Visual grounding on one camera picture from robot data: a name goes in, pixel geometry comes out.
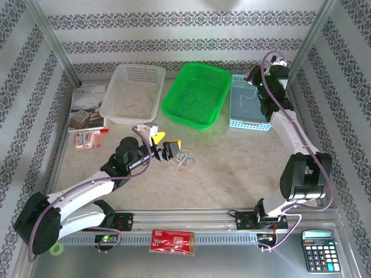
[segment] green plastic basket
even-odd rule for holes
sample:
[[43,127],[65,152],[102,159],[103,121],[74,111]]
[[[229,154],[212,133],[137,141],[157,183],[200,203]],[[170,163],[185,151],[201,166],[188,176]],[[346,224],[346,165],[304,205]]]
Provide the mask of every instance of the green plastic basket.
[[162,102],[163,113],[175,122],[205,130],[215,123],[232,84],[229,72],[188,63]]

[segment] green tape roll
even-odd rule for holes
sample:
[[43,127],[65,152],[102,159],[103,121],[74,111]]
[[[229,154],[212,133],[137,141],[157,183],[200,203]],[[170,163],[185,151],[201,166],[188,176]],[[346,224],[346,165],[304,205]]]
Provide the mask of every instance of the green tape roll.
[[64,245],[61,244],[60,242],[55,242],[55,244],[52,246],[52,248],[49,249],[50,253],[53,255],[53,256],[58,256],[60,254],[62,254],[64,250]]

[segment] basket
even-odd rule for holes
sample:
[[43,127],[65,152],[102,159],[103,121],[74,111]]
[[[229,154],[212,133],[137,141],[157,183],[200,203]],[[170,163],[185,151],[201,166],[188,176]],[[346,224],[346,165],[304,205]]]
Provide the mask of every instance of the basket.
[[100,115],[115,123],[140,125],[156,117],[166,71],[154,65],[116,67]]
[[230,127],[268,131],[271,124],[260,111],[257,88],[244,80],[243,74],[233,74],[230,103]]
[[215,123],[232,84],[225,70],[188,63],[162,102],[163,113],[175,122],[205,130]]

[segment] calculator button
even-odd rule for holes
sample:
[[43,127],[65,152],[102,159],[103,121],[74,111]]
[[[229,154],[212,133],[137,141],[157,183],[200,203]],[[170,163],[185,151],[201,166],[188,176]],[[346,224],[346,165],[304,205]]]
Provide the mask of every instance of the calculator button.
[[334,266],[332,264],[327,264],[329,271],[334,271]]

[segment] beige surface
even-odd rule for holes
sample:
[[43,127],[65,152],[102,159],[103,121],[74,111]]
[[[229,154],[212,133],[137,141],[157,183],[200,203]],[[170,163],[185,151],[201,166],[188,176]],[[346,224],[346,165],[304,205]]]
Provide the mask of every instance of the beige surface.
[[[228,127],[229,96],[217,122],[205,131],[172,122],[161,111],[162,99],[171,84],[172,81],[165,81],[154,122],[159,130],[166,132],[165,140],[181,139],[182,148],[192,152],[196,168],[177,173],[173,163],[154,159],[144,175],[100,199],[117,210],[253,207],[261,197],[279,188],[279,178],[289,155],[273,129]],[[74,152],[73,136],[70,136],[56,191],[99,171],[120,140],[134,136],[132,126],[108,121],[108,128],[110,132],[103,135],[103,148],[98,150]]]

